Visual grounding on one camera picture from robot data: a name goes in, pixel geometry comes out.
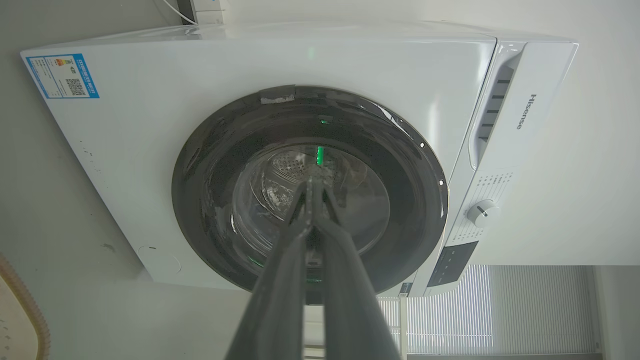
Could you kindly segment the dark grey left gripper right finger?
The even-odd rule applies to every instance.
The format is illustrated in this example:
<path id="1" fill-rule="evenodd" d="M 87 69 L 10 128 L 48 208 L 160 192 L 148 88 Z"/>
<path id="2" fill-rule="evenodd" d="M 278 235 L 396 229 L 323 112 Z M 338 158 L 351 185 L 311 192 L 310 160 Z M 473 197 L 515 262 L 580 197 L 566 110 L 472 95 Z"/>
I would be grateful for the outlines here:
<path id="1" fill-rule="evenodd" d="M 311 225 L 322 255 L 328 360 L 398 360 L 400 353 L 333 192 L 311 180 Z"/>

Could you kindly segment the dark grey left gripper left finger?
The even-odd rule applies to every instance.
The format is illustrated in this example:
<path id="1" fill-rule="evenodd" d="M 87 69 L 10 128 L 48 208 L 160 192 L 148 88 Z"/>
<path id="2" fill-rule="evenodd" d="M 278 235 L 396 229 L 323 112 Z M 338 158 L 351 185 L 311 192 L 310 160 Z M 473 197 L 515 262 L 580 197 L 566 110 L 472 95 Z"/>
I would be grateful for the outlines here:
<path id="1" fill-rule="evenodd" d="M 272 254 L 227 351 L 227 360 L 301 360 L 307 237 L 313 183 L 298 186 Z"/>

